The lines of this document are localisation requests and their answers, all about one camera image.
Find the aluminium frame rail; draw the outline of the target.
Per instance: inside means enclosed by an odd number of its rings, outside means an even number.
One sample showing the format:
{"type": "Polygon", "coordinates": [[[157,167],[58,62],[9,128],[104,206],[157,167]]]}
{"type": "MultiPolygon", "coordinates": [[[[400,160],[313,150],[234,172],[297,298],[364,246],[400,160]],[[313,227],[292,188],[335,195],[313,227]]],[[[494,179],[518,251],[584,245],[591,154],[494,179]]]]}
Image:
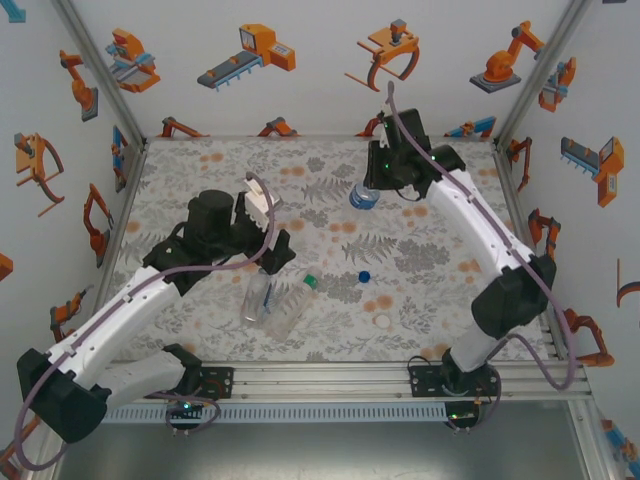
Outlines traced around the aluminium frame rail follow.
{"type": "MultiPolygon", "coordinates": [[[[403,362],[282,363],[231,362],[231,400],[243,403],[409,401],[409,373],[403,362]]],[[[571,386],[554,389],[532,361],[495,362],[502,380],[502,398],[524,400],[586,400],[592,397],[586,372],[579,368],[571,386]]],[[[120,406],[158,390],[175,388],[185,369],[177,360],[148,358],[112,368],[111,402],[120,406]]]]}

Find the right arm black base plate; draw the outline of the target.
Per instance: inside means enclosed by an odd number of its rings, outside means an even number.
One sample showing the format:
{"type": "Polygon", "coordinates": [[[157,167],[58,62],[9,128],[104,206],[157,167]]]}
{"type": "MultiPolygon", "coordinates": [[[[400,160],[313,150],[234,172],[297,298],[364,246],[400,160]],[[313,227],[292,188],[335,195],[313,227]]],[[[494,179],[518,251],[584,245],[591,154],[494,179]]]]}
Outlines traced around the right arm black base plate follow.
{"type": "Polygon", "coordinates": [[[418,364],[410,366],[408,372],[414,398],[495,397],[501,386],[489,366],[464,373],[447,365],[418,364]]]}

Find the grey metal sheet panel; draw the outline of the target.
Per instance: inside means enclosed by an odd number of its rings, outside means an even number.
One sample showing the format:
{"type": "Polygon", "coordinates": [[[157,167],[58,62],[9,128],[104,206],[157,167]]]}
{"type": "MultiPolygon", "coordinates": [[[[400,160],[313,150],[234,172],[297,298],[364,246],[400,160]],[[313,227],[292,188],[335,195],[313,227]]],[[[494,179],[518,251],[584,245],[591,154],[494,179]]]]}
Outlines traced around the grey metal sheet panel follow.
{"type": "Polygon", "coordinates": [[[431,423],[221,425],[192,438],[101,428],[70,447],[55,480],[586,480],[573,439],[431,423]]]}

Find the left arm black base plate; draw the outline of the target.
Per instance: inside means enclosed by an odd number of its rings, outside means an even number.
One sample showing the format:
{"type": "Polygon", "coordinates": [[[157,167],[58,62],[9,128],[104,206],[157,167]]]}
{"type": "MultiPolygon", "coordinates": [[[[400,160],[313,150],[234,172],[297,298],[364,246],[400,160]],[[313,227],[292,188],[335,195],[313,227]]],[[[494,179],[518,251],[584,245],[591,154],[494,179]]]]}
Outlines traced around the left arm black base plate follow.
{"type": "Polygon", "coordinates": [[[175,388],[165,390],[163,394],[195,396],[212,401],[229,399],[232,394],[234,369],[232,367],[202,367],[195,387],[189,391],[175,388]]]}

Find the floral table cloth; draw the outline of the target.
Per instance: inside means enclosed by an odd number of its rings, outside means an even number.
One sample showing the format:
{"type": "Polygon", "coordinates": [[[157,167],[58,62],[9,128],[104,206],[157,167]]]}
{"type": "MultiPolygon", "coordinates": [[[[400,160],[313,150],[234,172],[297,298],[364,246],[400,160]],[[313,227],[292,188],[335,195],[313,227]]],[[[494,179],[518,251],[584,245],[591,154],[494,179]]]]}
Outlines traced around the floral table cloth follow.
{"type": "Polygon", "coordinates": [[[281,198],[277,225],[296,253],[274,279],[274,298],[311,266],[322,278],[285,342],[241,315],[256,273],[248,265],[200,281],[118,359],[141,360],[172,343],[205,361],[439,359],[472,323],[471,302],[485,285],[481,268],[450,221],[414,192],[386,192],[373,209],[354,209],[348,197],[366,156],[362,141],[152,143],[134,201],[150,243],[145,255],[186,218],[190,199],[207,189],[237,194],[254,172],[281,198]],[[360,271],[371,274],[368,283],[360,271]],[[390,318],[388,329],[375,325],[378,315],[390,318]]]}

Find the aluminium frame leg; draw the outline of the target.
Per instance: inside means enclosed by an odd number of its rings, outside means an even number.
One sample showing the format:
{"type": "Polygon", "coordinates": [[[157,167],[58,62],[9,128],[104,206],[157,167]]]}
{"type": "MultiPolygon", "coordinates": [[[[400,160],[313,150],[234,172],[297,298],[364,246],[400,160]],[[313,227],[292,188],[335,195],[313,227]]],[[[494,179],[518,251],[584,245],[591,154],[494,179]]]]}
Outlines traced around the aluminium frame leg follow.
{"type": "Polygon", "coordinates": [[[586,478],[619,480],[618,469],[595,402],[572,400],[568,402],[568,407],[586,478]]]}
{"type": "MultiPolygon", "coordinates": [[[[37,452],[34,463],[44,464],[53,459],[66,444],[62,440],[45,440],[40,450],[37,452]]],[[[30,472],[25,476],[25,480],[52,480],[56,471],[56,465],[52,464],[47,469],[30,472]]]]}

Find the aluminium frame post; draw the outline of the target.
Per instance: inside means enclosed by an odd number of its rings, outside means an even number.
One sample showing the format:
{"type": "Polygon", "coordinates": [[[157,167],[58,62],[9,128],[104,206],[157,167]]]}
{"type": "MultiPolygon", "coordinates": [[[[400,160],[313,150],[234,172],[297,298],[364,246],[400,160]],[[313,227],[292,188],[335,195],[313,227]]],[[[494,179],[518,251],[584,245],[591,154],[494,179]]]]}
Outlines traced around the aluminium frame post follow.
{"type": "Polygon", "coordinates": [[[68,34],[73,39],[79,54],[92,71],[98,87],[121,122],[123,130],[128,134],[128,139],[139,151],[143,151],[146,145],[146,136],[120,93],[120,89],[111,76],[106,61],[99,53],[90,30],[85,25],[72,0],[50,0],[50,2],[68,34]]]}
{"type": "Polygon", "coordinates": [[[505,150],[594,0],[570,0],[496,138],[505,150]]]}

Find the clear bottle blue label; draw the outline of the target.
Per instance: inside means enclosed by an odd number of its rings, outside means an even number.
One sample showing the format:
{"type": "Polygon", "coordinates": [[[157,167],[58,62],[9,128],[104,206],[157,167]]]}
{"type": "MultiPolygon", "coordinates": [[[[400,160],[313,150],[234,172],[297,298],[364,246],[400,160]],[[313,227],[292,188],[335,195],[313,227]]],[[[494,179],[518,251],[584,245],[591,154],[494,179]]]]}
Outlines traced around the clear bottle blue label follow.
{"type": "Polygon", "coordinates": [[[356,183],[349,194],[349,203],[358,210],[371,210],[380,198],[380,191],[367,188],[362,182],[356,183]]]}

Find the clear bottle green label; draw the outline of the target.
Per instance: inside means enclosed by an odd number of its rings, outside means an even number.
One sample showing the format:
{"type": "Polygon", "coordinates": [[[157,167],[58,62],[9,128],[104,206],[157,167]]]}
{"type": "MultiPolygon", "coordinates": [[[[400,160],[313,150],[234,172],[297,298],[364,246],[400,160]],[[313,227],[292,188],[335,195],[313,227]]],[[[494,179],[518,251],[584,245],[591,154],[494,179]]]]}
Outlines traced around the clear bottle green label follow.
{"type": "Polygon", "coordinates": [[[298,317],[303,313],[313,293],[318,289],[321,277],[322,271],[316,266],[311,266],[299,280],[290,286],[266,319],[265,333],[268,337],[278,342],[286,341],[293,331],[298,317]]]}

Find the thin aluminium rail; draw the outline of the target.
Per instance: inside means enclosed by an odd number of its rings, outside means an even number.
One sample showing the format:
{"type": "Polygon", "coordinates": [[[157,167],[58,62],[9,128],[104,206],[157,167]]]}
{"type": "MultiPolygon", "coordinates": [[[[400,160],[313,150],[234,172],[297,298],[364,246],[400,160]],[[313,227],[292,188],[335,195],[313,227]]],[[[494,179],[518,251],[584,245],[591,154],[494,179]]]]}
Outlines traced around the thin aluminium rail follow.
{"type": "MultiPolygon", "coordinates": [[[[463,143],[486,143],[492,144],[496,141],[493,137],[445,137],[441,135],[428,135],[432,143],[442,142],[463,142],[463,143]]],[[[213,135],[205,137],[157,137],[149,136],[146,138],[147,144],[158,142],[180,142],[189,141],[196,143],[213,142],[213,141],[362,141],[378,139],[379,136],[374,137],[359,137],[356,135],[299,135],[293,137],[280,137],[280,136],[267,136],[259,137],[252,135],[213,135]]]]}

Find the aluminium side rail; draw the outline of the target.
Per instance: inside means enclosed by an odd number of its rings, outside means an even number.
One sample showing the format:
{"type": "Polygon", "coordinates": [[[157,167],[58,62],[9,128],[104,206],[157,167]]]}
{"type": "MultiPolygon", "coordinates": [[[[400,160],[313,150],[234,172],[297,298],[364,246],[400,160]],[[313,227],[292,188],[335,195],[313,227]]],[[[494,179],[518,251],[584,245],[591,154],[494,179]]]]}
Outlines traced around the aluminium side rail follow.
{"type": "Polygon", "coordinates": [[[85,283],[95,289],[88,294],[82,312],[73,327],[80,331],[89,324],[90,318],[98,312],[121,288],[126,286],[130,276],[141,266],[150,243],[141,237],[144,232],[141,213],[134,206],[136,194],[144,189],[141,184],[145,175],[145,162],[148,147],[127,157],[133,161],[130,176],[124,191],[109,195],[115,213],[115,225],[108,227],[104,234],[109,245],[106,252],[97,255],[91,251],[90,239],[86,232],[80,230],[80,239],[75,242],[72,252],[76,255],[74,285],[85,283]]]}
{"type": "MultiPolygon", "coordinates": [[[[527,218],[518,198],[517,187],[512,178],[507,157],[496,145],[492,145],[492,147],[505,202],[513,223],[514,235],[531,250],[535,251],[536,247],[533,244],[527,218]]],[[[566,360],[567,351],[564,338],[551,305],[548,305],[548,308],[539,316],[539,323],[549,358],[552,360],[566,360]]]]}

